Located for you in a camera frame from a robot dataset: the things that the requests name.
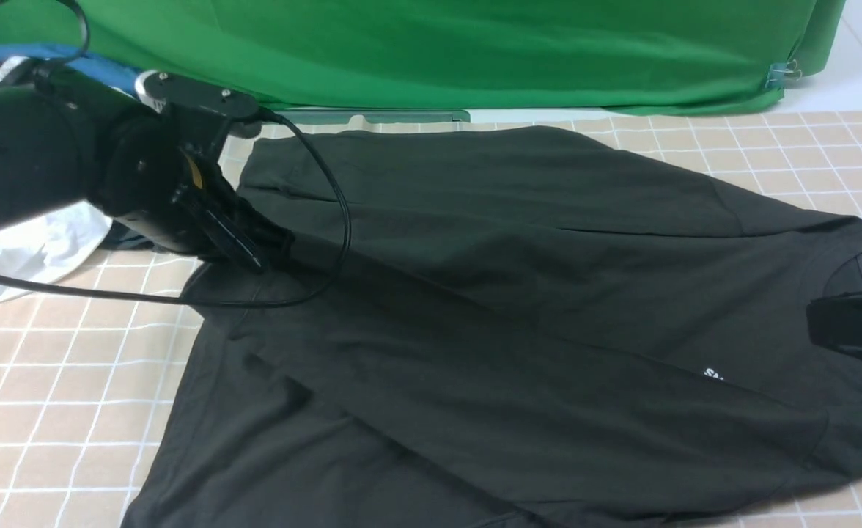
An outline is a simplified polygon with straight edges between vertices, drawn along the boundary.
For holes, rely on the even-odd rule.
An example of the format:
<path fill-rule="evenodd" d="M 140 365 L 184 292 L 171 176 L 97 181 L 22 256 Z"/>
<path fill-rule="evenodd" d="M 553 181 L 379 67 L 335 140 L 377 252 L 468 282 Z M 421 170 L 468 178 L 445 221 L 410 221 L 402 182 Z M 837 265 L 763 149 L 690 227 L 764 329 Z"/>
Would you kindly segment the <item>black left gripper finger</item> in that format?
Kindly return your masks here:
<path fill-rule="evenodd" d="M 236 197 L 198 193 L 196 223 L 210 242 L 229 261 L 250 273 L 267 270 L 267 257 L 260 247 L 237 227 L 234 220 Z"/>
<path fill-rule="evenodd" d="M 236 195 L 234 220 L 251 241 L 273 254 L 290 253 L 295 237 L 260 213 L 246 198 Z"/>

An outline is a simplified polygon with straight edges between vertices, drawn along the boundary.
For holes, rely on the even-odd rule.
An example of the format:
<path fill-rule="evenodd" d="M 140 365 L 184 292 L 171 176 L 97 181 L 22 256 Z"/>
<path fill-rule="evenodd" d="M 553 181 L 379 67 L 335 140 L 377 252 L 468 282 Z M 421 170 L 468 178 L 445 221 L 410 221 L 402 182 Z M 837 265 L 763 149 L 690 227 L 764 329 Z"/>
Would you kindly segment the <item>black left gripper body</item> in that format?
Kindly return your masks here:
<path fill-rule="evenodd" d="M 225 137 L 187 136 L 171 117 L 110 117 L 98 123 L 98 207 L 163 244 L 200 260 L 227 260 L 196 223 L 198 193 L 234 195 L 218 157 Z"/>

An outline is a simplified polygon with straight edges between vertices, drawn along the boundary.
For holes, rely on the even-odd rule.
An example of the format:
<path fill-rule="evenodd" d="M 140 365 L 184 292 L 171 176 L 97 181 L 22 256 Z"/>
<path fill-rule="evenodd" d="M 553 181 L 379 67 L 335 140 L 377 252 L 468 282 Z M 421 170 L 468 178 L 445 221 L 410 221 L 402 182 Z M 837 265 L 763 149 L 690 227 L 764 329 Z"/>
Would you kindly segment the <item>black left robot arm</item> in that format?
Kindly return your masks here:
<path fill-rule="evenodd" d="M 243 92 L 151 73 L 160 109 L 71 67 L 30 59 L 0 81 L 0 230 L 88 202 L 170 253 L 262 273 L 294 236 L 239 197 L 218 159 Z"/>

